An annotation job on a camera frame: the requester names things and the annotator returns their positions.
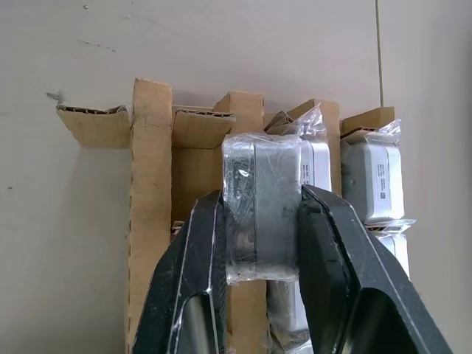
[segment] black metal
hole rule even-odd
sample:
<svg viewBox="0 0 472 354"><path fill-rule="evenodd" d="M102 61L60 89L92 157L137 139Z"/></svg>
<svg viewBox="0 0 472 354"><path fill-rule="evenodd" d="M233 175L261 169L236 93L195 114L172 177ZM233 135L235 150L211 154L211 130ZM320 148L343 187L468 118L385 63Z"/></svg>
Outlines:
<svg viewBox="0 0 472 354"><path fill-rule="evenodd" d="M312 186L303 186L302 197L299 281L313 351L451 353L400 263L350 204ZM320 297L329 310L316 303Z"/></svg>
<svg viewBox="0 0 472 354"><path fill-rule="evenodd" d="M195 346L206 348L208 353L224 353L226 236L223 225L219 191L196 202L190 219L156 266L133 354L200 353Z"/></svg>

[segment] gray wall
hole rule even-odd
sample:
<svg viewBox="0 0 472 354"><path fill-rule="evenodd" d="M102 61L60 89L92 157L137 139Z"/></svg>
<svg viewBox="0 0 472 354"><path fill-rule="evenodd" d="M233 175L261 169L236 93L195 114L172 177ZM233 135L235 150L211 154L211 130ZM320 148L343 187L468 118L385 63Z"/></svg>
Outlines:
<svg viewBox="0 0 472 354"><path fill-rule="evenodd" d="M419 219L412 280L467 353L471 6L423 2L381 4L385 103L403 118L406 211ZM270 111L380 104L372 0L0 0L0 49L3 353L124 350L128 153L80 149L50 97L130 105L133 79L148 77L178 104L230 89L264 93Z"/></svg>

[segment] white wall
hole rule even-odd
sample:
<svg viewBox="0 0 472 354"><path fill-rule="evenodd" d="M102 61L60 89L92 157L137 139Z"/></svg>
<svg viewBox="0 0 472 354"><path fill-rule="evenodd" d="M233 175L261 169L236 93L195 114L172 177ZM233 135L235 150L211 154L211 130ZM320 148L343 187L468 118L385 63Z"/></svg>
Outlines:
<svg viewBox="0 0 472 354"><path fill-rule="evenodd" d="M450 54L435 52L431 19L418 23L411 13L390 7L395 16L386 11L383 29L386 104L395 104L406 121L406 208L420 219L412 229L412 277L453 348L466 353L472 307L465 165L448 178L448 189L440 190L439 183L448 168L459 166L451 152L470 146L464 125L455 134L440 130L440 118L462 122L463 111L455 108L451 117L437 104L442 110L434 114L426 103L442 93L427 91L439 80L431 73L445 68L442 60L460 74L459 65L466 63L459 59L468 57L456 58L453 44L445 47ZM399 18L407 20L400 28ZM447 38L449 26L452 35L460 32L453 13L447 21L436 36ZM409 28L420 33L409 35ZM425 46L428 56L421 57L412 41ZM61 92L67 105L129 105L133 79L148 77L172 84L179 104L212 105L240 89L264 93L272 111L311 97L340 102L343 117L379 105L372 0L0 0L0 49L3 353L124 348L128 153L80 149L47 93ZM457 83L465 78L444 73L447 89L460 92ZM428 114L419 117L415 109L421 108ZM443 136L445 150L430 136ZM433 167L439 152L443 169ZM462 214L435 206L436 192L461 203ZM428 243L436 230L439 241ZM448 258L441 257L443 250ZM436 281L437 272L447 279ZM449 310L439 299L452 300L453 294Z"/></svg>

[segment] metal part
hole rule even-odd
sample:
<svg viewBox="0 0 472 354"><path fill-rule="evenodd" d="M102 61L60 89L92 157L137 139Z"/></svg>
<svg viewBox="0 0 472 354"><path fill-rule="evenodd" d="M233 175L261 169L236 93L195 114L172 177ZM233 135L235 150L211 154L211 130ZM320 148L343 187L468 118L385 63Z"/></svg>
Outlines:
<svg viewBox="0 0 472 354"><path fill-rule="evenodd" d="M302 197L299 281L313 351L451 353L400 263L354 209L312 186Z"/></svg>
<svg viewBox="0 0 472 354"><path fill-rule="evenodd" d="M220 193L199 199L154 271L133 354L220 353L226 335Z"/></svg>

